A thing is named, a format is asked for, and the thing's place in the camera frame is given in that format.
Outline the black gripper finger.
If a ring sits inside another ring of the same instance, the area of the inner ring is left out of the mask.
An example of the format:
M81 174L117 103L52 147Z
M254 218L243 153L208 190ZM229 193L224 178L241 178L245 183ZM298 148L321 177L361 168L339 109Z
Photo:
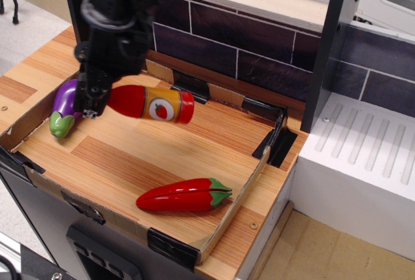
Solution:
M73 108L83 118L102 115L112 90L112 77L94 65L81 65L77 76Z

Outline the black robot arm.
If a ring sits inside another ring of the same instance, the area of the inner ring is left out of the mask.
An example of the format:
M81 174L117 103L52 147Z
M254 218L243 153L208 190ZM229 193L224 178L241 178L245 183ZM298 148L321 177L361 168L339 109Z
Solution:
M102 115L112 85L139 74L152 46L151 9L158 0L81 0L88 37L75 47L80 71L74 110L85 118Z

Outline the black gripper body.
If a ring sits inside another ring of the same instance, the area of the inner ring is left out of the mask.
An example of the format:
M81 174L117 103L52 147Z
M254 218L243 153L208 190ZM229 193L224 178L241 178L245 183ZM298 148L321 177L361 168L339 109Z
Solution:
M111 20L91 0L82 0L80 14L89 34L75 47L77 60L114 80L139 74L152 45L152 16L144 11Z

